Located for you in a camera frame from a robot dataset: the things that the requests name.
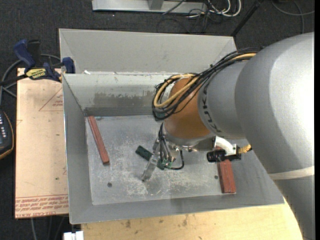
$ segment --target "cardboard sheet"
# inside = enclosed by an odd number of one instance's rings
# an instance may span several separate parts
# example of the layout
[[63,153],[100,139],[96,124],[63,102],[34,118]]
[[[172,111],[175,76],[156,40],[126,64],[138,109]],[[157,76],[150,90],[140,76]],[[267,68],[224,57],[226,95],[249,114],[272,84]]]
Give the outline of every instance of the cardboard sheet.
[[68,214],[62,84],[18,81],[16,118],[15,218]]

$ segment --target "white stripe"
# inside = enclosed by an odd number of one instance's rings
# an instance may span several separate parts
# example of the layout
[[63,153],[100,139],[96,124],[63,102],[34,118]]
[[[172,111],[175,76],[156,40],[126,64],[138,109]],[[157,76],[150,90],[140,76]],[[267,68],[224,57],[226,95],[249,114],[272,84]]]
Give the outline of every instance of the white stripe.
[[315,166],[310,166],[308,168],[303,168],[299,170],[291,170],[286,172],[278,172],[269,174],[270,178],[275,180],[291,180],[298,179],[302,177],[308,177],[315,175]]

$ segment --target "cable bundle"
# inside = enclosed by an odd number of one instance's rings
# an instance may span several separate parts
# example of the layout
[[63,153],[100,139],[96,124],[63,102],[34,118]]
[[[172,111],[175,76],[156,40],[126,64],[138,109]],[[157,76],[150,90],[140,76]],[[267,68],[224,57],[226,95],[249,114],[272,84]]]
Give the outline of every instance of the cable bundle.
[[[237,50],[235,52],[229,53],[215,65],[211,65],[210,68],[201,73],[184,73],[172,75],[164,82],[156,86],[156,93],[152,100],[153,116],[157,120],[164,120],[173,114],[179,113],[192,99],[191,98],[182,108],[177,111],[178,106],[186,99],[186,97],[188,97],[195,90],[197,93],[200,89],[198,87],[203,86],[212,76],[219,73],[221,70],[231,64],[249,60],[254,55],[256,55],[256,53],[256,49],[247,48]],[[188,78],[188,83],[174,95],[162,102],[162,98],[164,96],[166,88],[182,78]]]

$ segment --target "wooden table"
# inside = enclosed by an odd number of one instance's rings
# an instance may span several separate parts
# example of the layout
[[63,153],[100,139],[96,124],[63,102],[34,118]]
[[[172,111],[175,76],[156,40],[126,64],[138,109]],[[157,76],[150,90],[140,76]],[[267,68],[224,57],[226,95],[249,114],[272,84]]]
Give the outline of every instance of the wooden table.
[[288,203],[81,225],[85,240],[301,240]]

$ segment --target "blue clamp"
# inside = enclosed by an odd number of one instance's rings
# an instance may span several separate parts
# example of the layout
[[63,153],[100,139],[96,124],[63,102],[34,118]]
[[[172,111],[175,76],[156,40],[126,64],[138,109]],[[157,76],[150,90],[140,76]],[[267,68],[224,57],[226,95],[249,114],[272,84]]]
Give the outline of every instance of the blue clamp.
[[[57,82],[61,81],[61,74],[56,72],[54,68],[51,68],[49,63],[43,63],[43,67],[35,67],[36,62],[27,49],[27,40],[23,39],[17,42],[13,47],[13,51],[21,61],[26,63],[27,67],[24,70],[24,74],[30,79],[48,79]],[[61,66],[65,67],[66,73],[76,73],[74,61],[70,57],[63,58]]]

